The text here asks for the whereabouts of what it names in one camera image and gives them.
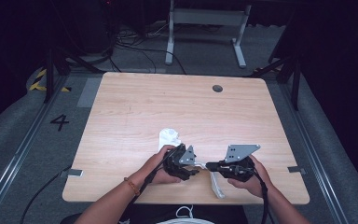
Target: table top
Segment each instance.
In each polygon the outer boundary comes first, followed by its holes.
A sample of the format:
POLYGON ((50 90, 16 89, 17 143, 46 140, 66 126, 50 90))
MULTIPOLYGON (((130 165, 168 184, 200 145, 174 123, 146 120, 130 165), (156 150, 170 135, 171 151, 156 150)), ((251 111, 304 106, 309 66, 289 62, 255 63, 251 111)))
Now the table top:
MULTIPOLYGON (((62 197, 94 202, 158 151, 159 132, 172 128, 192 145, 196 161, 221 161, 228 145, 258 144, 253 155, 291 203, 310 200, 281 121, 262 79, 106 73, 83 132, 62 197), (214 85, 223 90, 216 92, 214 85)), ((137 203, 263 203, 217 174, 226 198, 218 199, 209 172, 178 184, 149 185, 137 203)))

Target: hand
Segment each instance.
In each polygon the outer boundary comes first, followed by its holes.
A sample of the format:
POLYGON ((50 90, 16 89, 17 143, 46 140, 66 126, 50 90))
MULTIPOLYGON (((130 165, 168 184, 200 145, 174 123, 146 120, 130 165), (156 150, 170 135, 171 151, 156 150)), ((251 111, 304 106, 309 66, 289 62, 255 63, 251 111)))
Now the hand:
MULTIPOLYGON (((174 146, 164 146, 158 153, 150 157, 146 163, 139 169, 136 173, 131 176, 131 179, 135 179, 134 183, 141 182, 141 185, 144 183, 145 178, 156 168, 156 166, 162 161, 164 155, 167 151, 175 148, 174 146)), ((168 175, 164 169, 159 169, 156 173, 156 176, 153 178, 154 184, 170 184, 170 183, 179 183, 180 178, 176 176, 168 175)))
MULTIPOLYGON (((266 183, 268 189, 275 188, 274 185, 271 182, 271 179, 269 178, 269 174, 267 173, 266 168, 261 164, 260 161, 258 161, 254 156, 249 156, 252 161, 255 163, 255 169, 257 170, 258 174, 260 175, 261 179, 266 183)), ((263 197, 263 193, 261 190, 260 181, 257 179, 257 177, 252 176, 248 181, 241 182, 236 179, 229 178, 227 180, 229 184, 232 184, 235 188, 238 189, 247 189, 251 194, 254 196, 263 197)))

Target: bracelet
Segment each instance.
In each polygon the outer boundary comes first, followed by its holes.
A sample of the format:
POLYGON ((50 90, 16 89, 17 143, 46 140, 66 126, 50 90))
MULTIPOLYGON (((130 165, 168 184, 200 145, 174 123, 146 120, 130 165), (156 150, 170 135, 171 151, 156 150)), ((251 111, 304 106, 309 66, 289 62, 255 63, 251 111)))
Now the bracelet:
POLYGON ((124 181, 127 181, 129 183, 130 187, 133 189, 133 193, 135 194, 135 196, 141 195, 141 191, 139 191, 127 177, 124 177, 124 181))

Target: number 4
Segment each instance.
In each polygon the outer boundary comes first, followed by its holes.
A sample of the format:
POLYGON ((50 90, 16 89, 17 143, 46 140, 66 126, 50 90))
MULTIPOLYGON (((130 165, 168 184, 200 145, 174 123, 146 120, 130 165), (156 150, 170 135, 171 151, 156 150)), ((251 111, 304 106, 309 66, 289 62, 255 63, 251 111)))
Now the number 4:
POLYGON ((62 114, 59 117, 57 117, 56 119, 52 120, 50 123, 60 124, 60 127, 58 128, 58 131, 60 132, 63 124, 69 123, 69 121, 65 121, 65 119, 66 119, 66 115, 62 114))

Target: white tissue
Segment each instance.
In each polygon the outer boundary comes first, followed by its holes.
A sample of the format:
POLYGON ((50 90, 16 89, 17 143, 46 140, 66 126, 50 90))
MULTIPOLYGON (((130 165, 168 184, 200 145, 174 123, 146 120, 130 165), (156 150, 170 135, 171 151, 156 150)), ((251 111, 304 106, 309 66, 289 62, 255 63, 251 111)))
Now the white tissue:
POLYGON ((159 132, 159 144, 158 144, 158 151, 161 150, 162 147, 165 145, 171 145, 174 147, 179 146, 182 141, 178 138, 179 133, 174 129, 163 129, 159 132))

